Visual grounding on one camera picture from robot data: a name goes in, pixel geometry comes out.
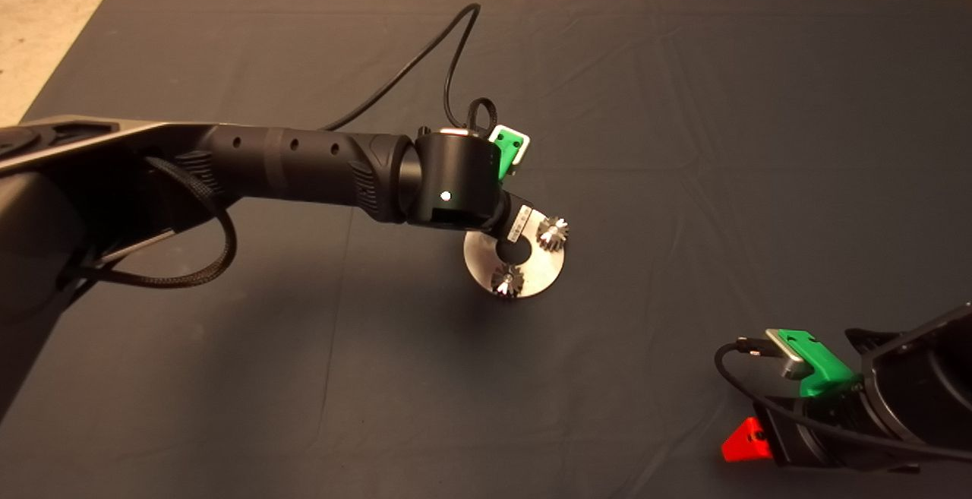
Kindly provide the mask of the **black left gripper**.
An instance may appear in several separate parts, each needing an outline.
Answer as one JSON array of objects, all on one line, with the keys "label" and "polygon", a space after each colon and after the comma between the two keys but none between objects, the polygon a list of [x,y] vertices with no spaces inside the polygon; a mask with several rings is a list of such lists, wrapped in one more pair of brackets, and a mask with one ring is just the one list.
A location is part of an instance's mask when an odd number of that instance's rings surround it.
[{"label": "black left gripper", "polygon": [[517,243],[534,211],[535,205],[528,199],[501,191],[494,216],[494,238],[498,242]]}]

